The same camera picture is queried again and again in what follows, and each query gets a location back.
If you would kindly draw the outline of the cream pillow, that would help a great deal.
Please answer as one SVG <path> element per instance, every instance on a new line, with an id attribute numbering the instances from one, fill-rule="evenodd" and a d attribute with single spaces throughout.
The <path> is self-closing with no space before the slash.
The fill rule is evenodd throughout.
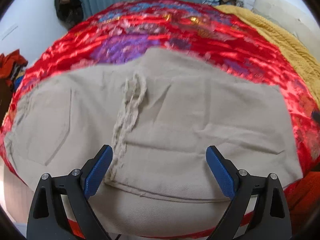
<path id="1" fill-rule="evenodd" d="M 319 59 L 319 26 L 299 8 L 285 0 L 255 0 L 252 12 L 287 30 Z"/>

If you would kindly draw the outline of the mustard yellow knit blanket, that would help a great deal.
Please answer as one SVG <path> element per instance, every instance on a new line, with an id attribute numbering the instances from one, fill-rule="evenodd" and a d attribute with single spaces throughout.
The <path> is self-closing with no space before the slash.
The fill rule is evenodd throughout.
<path id="1" fill-rule="evenodd" d="M 295 36 L 248 9 L 233 5 L 218 5 L 215 9 L 225 14 L 235 15 L 242 22 L 254 28 L 268 42 L 277 46 L 281 54 L 306 83 L 313 99 L 319 103 L 319 61 Z"/>

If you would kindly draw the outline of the red floral satin bedspread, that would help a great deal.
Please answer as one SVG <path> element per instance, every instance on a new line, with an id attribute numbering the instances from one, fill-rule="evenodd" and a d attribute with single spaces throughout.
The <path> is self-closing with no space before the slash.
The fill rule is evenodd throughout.
<path id="1" fill-rule="evenodd" d="M 202 59 L 255 83 L 278 85 L 293 124 L 303 178 L 319 164 L 319 109 L 306 83 L 279 48 L 232 14 L 178 0 L 119 2 L 79 23 L 29 68 L 1 125 L 11 130 L 22 96 L 40 81 L 97 63 L 124 63 L 162 47 Z"/>

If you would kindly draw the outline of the beige pants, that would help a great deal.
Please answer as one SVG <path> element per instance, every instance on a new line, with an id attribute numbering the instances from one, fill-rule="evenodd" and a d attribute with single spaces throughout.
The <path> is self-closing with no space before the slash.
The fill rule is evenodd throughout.
<path id="1" fill-rule="evenodd" d="M 139 236 L 216 226 L 229 199 L 206 163 L 211 145 L 252 175 L 277 174 L 283 187 L 303 176 L 279 87 L 160 48 L 39 82 L 19 100 L 4 145 L 32 190 L 43 173 L 66 175 L 112 146 L 89 203 L 107 231 Z"/>

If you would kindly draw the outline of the clothes pile on chair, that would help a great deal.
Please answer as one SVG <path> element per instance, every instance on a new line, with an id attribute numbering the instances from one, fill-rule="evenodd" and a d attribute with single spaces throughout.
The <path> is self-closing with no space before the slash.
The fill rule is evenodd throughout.
<path id="1" fill-rule="evenodd" d="M 14 91 L 14 81 L 23 67 L 26 67 L 28 61 L 20 54 L 20 50 L 5 55 L 1 53 L 0 59 L 0 100 L 1 100 L 1 123 L 9 109 Z"/>

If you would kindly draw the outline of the black hanging garment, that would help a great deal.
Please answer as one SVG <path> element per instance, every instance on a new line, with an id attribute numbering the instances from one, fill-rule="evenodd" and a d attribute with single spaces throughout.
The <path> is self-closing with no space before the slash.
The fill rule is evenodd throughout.
<path id="1" fill-rule="evenodd" d="M 73 28 L 84 19 L 80 0 L 54 0 L 57 18 L 67 29 Z"/>

